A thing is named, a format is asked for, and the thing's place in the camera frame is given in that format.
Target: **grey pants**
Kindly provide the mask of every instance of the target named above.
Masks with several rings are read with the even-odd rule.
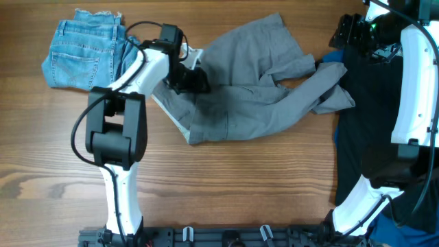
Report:
[[[313,56],[303,54],[279,14],[219,37],[204,52],[201,67],[211,93],[177,95],[161,83],[153,92],[189,144],[262,137],[287,129],[310,110],[355,106],[337,85],[346,73],[343,64],[321,64],[316,71]],[[294,89],[276,84],[311,73]]]

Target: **blue denim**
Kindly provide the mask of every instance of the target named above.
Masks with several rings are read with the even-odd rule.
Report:
[[[61,20],[41,64],[50,87],[91,90],[114,82],[134,62],[137,49],[125,40],[121,15],[76,10]]]

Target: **denim pocket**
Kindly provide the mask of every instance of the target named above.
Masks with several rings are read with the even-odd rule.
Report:
[[[51,72],[57,86],[71,86],[84,90],[93,87],[99,58],[83,58],[52,52]]]

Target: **blue fabric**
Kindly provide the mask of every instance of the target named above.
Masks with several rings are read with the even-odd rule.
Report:
[[[344,50],[332,51],[323,56],[323,62],[343,62]]]
[[[91,90],[114,82],[136,58],[125,30],[110,12],[76,10],[73,20],[61,20],[41,64],[48,85]]]
[[[323,57],[323,62],[343,62],[344,50],[333,51]],[[337,147],[338,126],[334,133],[335,147]],[[372,232],[370,238],[390,246],[439,246],[439,231],[435,234],[428,234],[425,231],[413,229],[408,226],[397,228],[393,221],[380,213],[370,224]]]

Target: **wood grain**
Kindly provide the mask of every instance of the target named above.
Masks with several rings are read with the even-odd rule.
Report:
[[[69,147],[87,94],[50,89],[41,73],[60,19],[75,8],[122,12],[126,24],[153,20],[182,28],[204,47],[247,22],[280,12],[305,53],[331,51],[339,17],[363,13],[361,1],[20,0],[0,5],[0,247],[75,246],[78,231],[106,221],[100,172]],[[140,27],[139,38],[154,38]],[[252,141],[187,145],[147,102],[149,143],[138,174],[146,226],[318,223],[333,207],[333,131],[337,115],[308,114],[285,132]],[[77,143],[84,149],[84,126]]]

